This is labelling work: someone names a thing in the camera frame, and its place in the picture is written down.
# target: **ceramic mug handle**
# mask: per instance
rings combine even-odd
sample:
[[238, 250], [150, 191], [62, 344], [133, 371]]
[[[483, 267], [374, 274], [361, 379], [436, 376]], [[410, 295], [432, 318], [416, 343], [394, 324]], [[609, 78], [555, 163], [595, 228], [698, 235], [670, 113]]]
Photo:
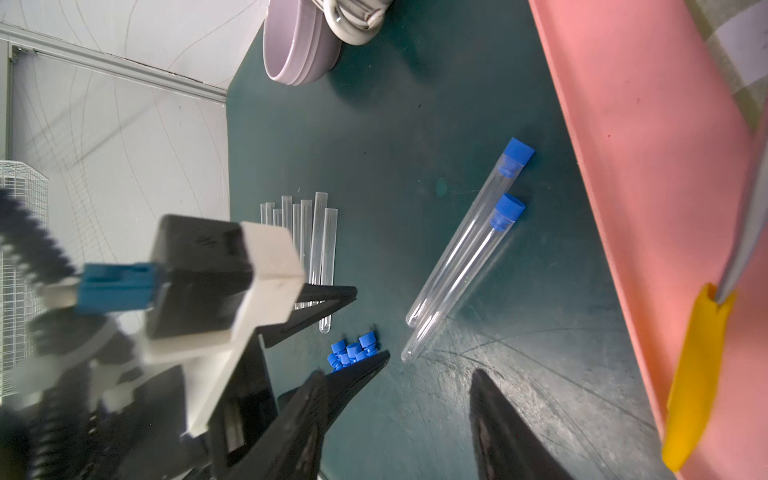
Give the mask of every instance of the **ceramic mug handle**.
[[344, 43], [350, 45], [364, 45], [368, 43], [371, 38], [375, 37], [379, 30], [381, 30], [384, 20], [383, 13], [374, 20], [374, 26], [366, 30], [357, 28], [346, 16], [341, 12], [339, 8], [338, 0], [324, 0], [323, 1], [323, 14], [326, 16], [326, 22], [333, 31], [334, 35], [339, 37]]

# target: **blue connector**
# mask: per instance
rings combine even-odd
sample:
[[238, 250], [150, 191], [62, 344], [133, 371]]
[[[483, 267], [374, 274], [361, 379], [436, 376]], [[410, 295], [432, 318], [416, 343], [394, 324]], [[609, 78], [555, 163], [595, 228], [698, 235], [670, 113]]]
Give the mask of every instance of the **blue connector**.
[[357, 362], [357, 354], [362, 352], [360, 344], [357, 342], [350, 343], [346, 346], [346, 355], [352, 360], [352, 363]]
[[360, 346], [362, 347], [363, 352], [366, 353], [366, 356], [374, 356], [375, 354], [379, 353], [379, 351], [376, 349], [375, 332], [368, 332], [361, 336], [358, 340], [360, 341]]
[[152, 263], [86, 263], [75, 309], [88, 315], [145, 310], [152, 303], [155, 273]]
[[339, 355], [344, 350], [346, 350], [346, 342], [344, 340], [339, 340], [331, 345], [331, 352], [333, 352], [334, 355]]
[[334, 372], [338, 372], [342, 369], [341, 360], [339, 360], [339, 357], [337, 357], [334, 353], [328, 355], [328, 363], [331, 364]]

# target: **uncapped test tube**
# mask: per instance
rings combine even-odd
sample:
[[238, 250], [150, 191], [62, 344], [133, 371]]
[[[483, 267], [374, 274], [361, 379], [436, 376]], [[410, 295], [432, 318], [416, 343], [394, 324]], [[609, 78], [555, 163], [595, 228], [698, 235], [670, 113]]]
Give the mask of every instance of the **uncapped test tube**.
[[275, 210], [275, 203], [274, 202], [266, 202], [265, 205], [266, 205], [266, 209], [265, 209], [266, 224], [267, 225], [274, 225], [275, 224], [275, 219], [274, 219], [274, 214], [272, 212]]
[[296, 248], [296, 253], [301, 254], [301, 205], [293, 205], [293, 247]]
[[[320, 284], [333, 285], [333, 262], [336, 260], [336, 226], [339, 211], [336, 208], [326, 208], [323, 221], [323, 261], [320, 269]], [[331, 315], [320, 320], [320, 332], [331, 331]]]
[[272, 225], [275, 225], [276, 227], [283, 226], [283, 209], [282, 208], [276, 208], [272, 210]]
[[326, 219], [328, 194], [315, 192], [315, 214], [312, 220], [312, 246], [310, 247], [309, 283], [320, 285], [320, 270], [323, 266], [323, 225]]
[[309, 279], [310, 274], [310, 243], [312, 242], [312, 201], [301, 200], [301, 239], [300, 257], [301, 266], [304, 268], [304, 276]]
[[283, 227], [293, 233], [293, 197], [283, 195], [280, 197], [280, 203], [283, 210]]

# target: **metal wire rack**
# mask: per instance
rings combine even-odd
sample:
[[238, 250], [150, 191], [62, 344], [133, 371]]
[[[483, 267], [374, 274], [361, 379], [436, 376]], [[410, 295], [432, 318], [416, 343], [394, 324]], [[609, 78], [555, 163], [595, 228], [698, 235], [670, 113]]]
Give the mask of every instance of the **metal wire rack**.
[[[44, 225], [48, 223], [48, 179], [27, 164], [0, 160], [0, 187], [21, 201]], [[0, 252], [0, 291], [2, 292], [2, 345], [0, 346], [0, 397], [14, 393], [11, 370], [32, 353], [27, 337], [27, 322], [42, 309], [35, 291], [6, 253]]]

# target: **capped test tube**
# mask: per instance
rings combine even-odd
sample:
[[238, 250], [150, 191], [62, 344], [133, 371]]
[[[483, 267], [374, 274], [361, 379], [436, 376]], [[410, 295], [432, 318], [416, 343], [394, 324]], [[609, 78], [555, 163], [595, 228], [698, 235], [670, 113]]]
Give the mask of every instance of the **capped test tube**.
[[424, 350], [429, 337], [456, 305], [523, 210], [525, 205], [520, 200], [504, 194], [475, 237], [462, 244], [456, 252], [459, 260], [452, 263], [451, 270], [437, 282], [435, 293], [425, 298], [423, 317], [400, 354], [403, 362], [412, 362]]
[[413, 302], [411, 309], [406, 315], [406, 323], [414, 327], [419, 323], [424, 311], [424, 304], [427, 297], [434, 295], [435, 285], [442, 281], [444, 275], [454, 269], [453, 263], [459, 259], [458, 252], [465, 248], [465, 244], [475, 237], [478, 230], [482, 229], [483, 223], [493, 212], [496, 202], [504, 194], [515, 178], [520, 174], [520, 170], [528, 163], [533, 156], [534, 149], [522, 143], [516, 138], [512, 138], [504, 149], [493, 171], [483, 184], [478, 196], [469, 211], [464, 216], [456, 233], [453, 234], [448, 246], [442, 253], [435, 268], [430, 273], [429, 278], [422, 287], [422, 291]]

